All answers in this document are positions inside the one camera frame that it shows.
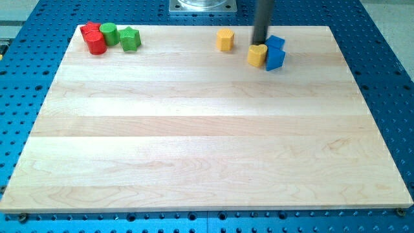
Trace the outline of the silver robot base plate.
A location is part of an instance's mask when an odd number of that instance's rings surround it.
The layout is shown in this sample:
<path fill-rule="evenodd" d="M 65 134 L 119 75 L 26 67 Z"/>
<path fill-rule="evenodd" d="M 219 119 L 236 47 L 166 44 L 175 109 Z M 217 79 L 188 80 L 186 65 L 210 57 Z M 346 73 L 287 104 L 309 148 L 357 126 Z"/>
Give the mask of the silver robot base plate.
<path fill-rule="evenodd" d="M 237 12 L 236 0 L 169 0 L 170 13 Z"/>

